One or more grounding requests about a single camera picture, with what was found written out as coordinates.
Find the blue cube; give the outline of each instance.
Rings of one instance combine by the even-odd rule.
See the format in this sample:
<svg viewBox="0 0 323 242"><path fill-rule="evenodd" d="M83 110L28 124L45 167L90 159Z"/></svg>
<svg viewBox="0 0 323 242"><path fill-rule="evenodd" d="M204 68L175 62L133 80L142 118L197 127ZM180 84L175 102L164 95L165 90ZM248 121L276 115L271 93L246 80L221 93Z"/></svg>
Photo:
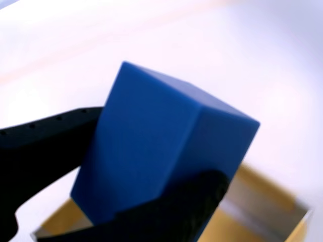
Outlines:
<svg viewBox="0 0 323 242"><path fill-rule="evenodd" d="M187 82L123 63L71 196L100 224L202 171L232 179L258 127Z"/></svg>

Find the foam block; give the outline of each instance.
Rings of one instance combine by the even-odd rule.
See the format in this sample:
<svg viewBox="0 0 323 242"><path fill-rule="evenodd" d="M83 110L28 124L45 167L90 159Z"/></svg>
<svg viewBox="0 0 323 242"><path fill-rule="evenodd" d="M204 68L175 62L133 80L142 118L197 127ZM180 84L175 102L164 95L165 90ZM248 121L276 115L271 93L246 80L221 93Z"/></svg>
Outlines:
<svg viewBox="0 0 323 242"><path fill-rule="evenodd" d="M202 171L232 179L258 127L187 82L123 63L71 196L99 224Z"/></svg>

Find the black robotic claw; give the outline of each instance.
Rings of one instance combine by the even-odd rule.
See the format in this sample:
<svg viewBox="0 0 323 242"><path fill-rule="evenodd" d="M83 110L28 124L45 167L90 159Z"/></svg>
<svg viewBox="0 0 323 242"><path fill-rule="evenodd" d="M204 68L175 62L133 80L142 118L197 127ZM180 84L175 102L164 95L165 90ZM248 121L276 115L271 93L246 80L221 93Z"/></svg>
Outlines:
<svg viewBox="0 0 323 242"><path fill-rule="evenodd" d="M102 108L78 109L37 122L0 130L4 174L0 242L17 232L20 205L81 165ZM121 212L113 221L41 238L39 242L191 241L227 192L219 171L204 172L168 189L160 198Z"/></svg>

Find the cardboard box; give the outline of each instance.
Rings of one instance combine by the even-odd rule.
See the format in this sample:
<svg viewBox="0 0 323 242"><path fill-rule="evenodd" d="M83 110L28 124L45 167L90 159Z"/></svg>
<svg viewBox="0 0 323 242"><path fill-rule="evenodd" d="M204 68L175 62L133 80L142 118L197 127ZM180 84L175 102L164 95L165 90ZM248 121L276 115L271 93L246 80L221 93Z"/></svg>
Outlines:
<svg viewBox="0 0 323 242"><path fill-rule="evenodd" d="M310 215L311 210L294 196L241 165L199 242L302 242ZM91 226L69 199L32 237L36 240Z"/></svg>

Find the white background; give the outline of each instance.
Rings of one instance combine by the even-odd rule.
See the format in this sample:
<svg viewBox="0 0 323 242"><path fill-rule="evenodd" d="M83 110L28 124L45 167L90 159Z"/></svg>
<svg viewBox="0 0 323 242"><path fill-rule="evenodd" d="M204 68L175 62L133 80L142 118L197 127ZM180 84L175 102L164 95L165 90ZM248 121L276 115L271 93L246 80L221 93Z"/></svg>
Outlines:
<svg viewBox="0 0 323 242"><path fill-rule="evenodd" d="M191 82L261 122L245 162L315 209L323 241L323 3L20 0L0 10L0 128L103 105L123 60ZM76 171L17 212L29 234Z"/></svg>

